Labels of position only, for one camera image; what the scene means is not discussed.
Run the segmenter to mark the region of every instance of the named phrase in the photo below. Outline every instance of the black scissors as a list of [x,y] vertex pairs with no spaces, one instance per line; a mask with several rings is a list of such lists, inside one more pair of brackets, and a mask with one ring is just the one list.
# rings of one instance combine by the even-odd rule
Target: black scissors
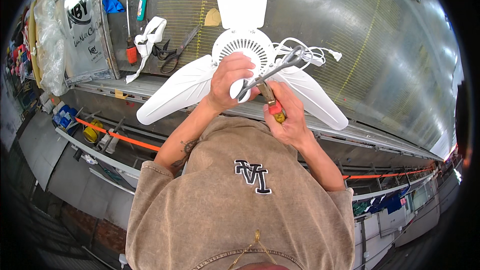
[[[198,31],[200,30],[201,28],[201,25],[197,25],[186,37],[185,39],[183,39],[182,43],[180,44],[180,46],[177,48],[177,49],[174,49],[174,50],[167,50],[168,48],[168,45],[170,43],[170,40],[168,40],[165,45],[163,46],[162,49],[159,49],[159,47],[157,47],[156,45],[153,45],[153,48],[152,48],[152,54],[156,57],[158,57],[158,59],[160,61],[165,61],[163,63],[163,65],[160,67],[160,72],[161,73],[170,73],[172,72],[173,70],[175,70],[177,68],[177,65],[179,63],[179,57],[180,55],[182,54],[183,50],[185,49],[185,47],[187,47],[187,45],[190,43],[190,41],[195,37],[195,35],[198,33]],[[168,69],[166,71],[164,71],[164,68],[165,66],[170,63],[171,60],[175,59],[175,65],[173,66],[173,68],[171,69]]]

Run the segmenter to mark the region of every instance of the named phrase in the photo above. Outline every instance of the arm tattoo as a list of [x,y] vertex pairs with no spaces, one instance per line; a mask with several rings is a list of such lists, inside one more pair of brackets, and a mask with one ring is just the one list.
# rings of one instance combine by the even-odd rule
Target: arm tattoo
[[181,152],[185,153],[185,156],[183,157],[183,159],[179,159],[179,160],[173,162],[173,164],[171,164],[171,166],[175,167],[175,168],[178,168],[178,167],[182,166],[183,164],[185,164],[185,162],[190,157],[190,153],[192,153],[192,150],[194,149],[195,145],[197,145],[197,143],[198,143],[198,139],[193,139],[193,140],[187,141],[185,143],[183,141],[180,141],[180,144],[185,145],[185,147],[183,147],[183,150],[181,150]]

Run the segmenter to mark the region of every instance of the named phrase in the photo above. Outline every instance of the printed sign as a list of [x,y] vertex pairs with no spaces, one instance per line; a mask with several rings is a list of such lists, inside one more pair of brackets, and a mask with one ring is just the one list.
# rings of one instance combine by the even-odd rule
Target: printed sign
[[100,42],[102,26],[99,4],[94,0],[58,0],[67,37],[66,73],[74,77],[108,69]]

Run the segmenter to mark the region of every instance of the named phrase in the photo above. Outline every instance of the brown t-shirt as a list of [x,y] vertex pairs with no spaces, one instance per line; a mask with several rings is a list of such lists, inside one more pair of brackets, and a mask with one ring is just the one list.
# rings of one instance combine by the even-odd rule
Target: brown t-shirt
[[[146,161],[131,207],[126,255],[134,270],[228,269],[254,242],[290,270],[351,269],[349,191],[326,192],[297,151],[261,122],[216,117],[173,179]],[[258,243],[243,265],[271,261]]]

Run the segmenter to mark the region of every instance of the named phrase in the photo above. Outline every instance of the fan motor housing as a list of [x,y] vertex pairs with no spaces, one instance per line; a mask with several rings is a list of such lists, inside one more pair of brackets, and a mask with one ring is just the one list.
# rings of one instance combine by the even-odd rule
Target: fan motor housing
[[272,41],[258,29],[228,29],[213,44],[212,58],[216,63],[234,52],[241,51],[255,64],[254,76],[262,76],[275,60]]

